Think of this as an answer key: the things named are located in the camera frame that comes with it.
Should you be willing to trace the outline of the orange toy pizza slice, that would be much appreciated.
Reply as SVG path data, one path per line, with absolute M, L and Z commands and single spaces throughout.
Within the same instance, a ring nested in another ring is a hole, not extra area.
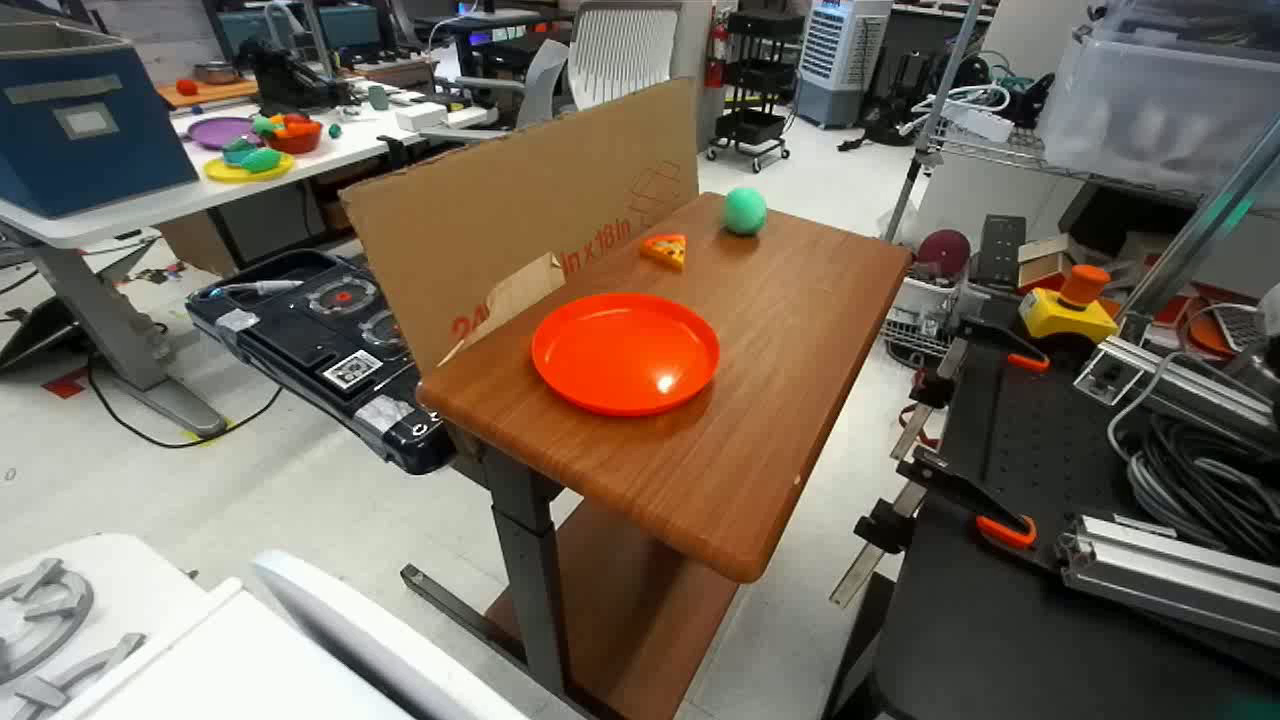
M 641 239 L 641 256 L 662 269 L 686 272 L 687 269 L 687 235 L 686 232 L 652 232 Z

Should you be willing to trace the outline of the orange plastic plate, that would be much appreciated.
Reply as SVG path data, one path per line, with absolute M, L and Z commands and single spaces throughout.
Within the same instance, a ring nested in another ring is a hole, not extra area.
M 721 336 L 676 301 L 599 290 L 552 307 L 528 341 L 528 360 L 586 413 L 662 414 L 718 380 Z

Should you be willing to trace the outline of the yellow plate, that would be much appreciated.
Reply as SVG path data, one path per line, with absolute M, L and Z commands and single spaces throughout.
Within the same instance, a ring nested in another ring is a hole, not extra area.
M 281 154 L 266 173 L 252 173 L 252 166 L 242 166 L 242 162 L 228 162 L 228 160 L 206 160 L 201 162 L 206 178 L 214 178 L 214 182 L 266 182 L 266 178 L 289 175 L 291 166 L 297 166 L 297 154 Z

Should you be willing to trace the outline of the purple plate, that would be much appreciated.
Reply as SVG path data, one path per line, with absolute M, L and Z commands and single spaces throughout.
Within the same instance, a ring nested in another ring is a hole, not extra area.
M 260 132 L 247 114 L 206 114 L 187 129 L 187 139 L 207 150 L 224 150 L 234 144 L 260 144 Z

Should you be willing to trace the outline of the wooden side table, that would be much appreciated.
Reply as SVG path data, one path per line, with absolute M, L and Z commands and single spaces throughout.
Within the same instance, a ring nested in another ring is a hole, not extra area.
M 761 580 L 882 336 L 908 256 L 802 215 L 725 232 L 721 201 L 582 269 L 423 380 L 482 460 L 526 669 L 617 720 L 671 720 Z

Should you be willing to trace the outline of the green ball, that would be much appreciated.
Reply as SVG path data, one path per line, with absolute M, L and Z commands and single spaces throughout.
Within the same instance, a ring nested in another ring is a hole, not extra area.
M 758 235 L 770 224 L 770 201 L 758 189 L 732 189 L 721 218 L 732 235 Z

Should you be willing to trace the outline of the brown cardboard sheet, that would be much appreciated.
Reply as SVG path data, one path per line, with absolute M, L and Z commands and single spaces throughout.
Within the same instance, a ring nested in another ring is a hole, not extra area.
M 466 144 L 341 190 L 421 372 L 494 317 L 536 259 L 564 272 L 641 239 L 701 190 L 695 84 Z

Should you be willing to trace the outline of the white office chair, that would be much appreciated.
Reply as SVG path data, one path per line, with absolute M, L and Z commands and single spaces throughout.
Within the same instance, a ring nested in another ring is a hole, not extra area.
M 531 9 L 459 15 L 449 23 L 457 76 L 441 132 L 487 139 L 666 84 L 676 23 L 676 4 L 648 0 L 586 0 L 573 21 Z

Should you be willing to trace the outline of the black orange clamp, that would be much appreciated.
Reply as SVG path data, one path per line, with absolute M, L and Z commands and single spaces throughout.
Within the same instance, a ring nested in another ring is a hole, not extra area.
M 984 483 L 952 473 L 939 454 L 911 454 L 902 460 L 895 473 L 911 483 L 922 483 L 929 495 L 939 495 L 971 516 L 971 526 L 981 541 L 1007 549 L 1007 550 L 1034 550 L 1040 541 L 1040 526 L 1034 516 L 1007 506 L 995 493 Z

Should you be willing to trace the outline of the red toy bowl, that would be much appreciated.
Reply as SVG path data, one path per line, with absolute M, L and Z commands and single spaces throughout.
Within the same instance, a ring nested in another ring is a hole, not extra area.
M 320 122 L 320 121 L 283 110 L 283 114 L 272 121 L 268 144 L 272 144 L 277 150 L 300 154 L 300 150 L 314 150 L 314 146 L 320 144 L 320 135 L 325 135 L 325 122 Z

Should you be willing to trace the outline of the white desk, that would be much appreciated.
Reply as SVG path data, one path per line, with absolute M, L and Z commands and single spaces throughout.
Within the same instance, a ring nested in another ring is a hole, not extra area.
M 142 317 L 112 282 L 105 282 L 87 269 L 84 252 L 120 232 L 214 213 L 314 175 L 357 166 L 366 160 L 384 160 L 393 146 L 421 144 L 421 132 L 405 121 L 402 106 L 375 110 L 373 104 L 353 104 L 332 106 L 332 121 L 341 122 L 341 135 L 300 154 L 297 166 L 277 178 L 215 182 L 207 175 L 195 175 L 187 182 L 112 201 L 72 215 L 38 215 L 20 205 L 0 201 L 3 244 L 27 252 L 42 265 L 52 290 L 81 318 L 98 352 L 144 409 L 195 435 L 220 435 L 228 421 L 167 372 L 167 344 L 154 331 L 154 318 Z

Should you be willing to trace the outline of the blue storage box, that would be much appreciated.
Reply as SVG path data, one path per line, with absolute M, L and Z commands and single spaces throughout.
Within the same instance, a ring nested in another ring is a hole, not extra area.
M 127 38 L 64 21 L 0 29 L 0 201 L 72 215 L 194 175 Z

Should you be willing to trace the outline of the clear plastic bin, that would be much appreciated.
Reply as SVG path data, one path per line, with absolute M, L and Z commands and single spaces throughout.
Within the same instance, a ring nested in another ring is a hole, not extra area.
M 1055 166 L 1209 190 L 1280 121 L 1280 61 L 1077 31 L 1040 110 Z

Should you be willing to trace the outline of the aluminium extrusion rail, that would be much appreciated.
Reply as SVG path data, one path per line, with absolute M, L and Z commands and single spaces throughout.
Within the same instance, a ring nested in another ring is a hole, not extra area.
M 1077 516 L 1059 536 L 1059 580 L 1152 615 L 1280 646 L 1280 568 L 1169 533 Z

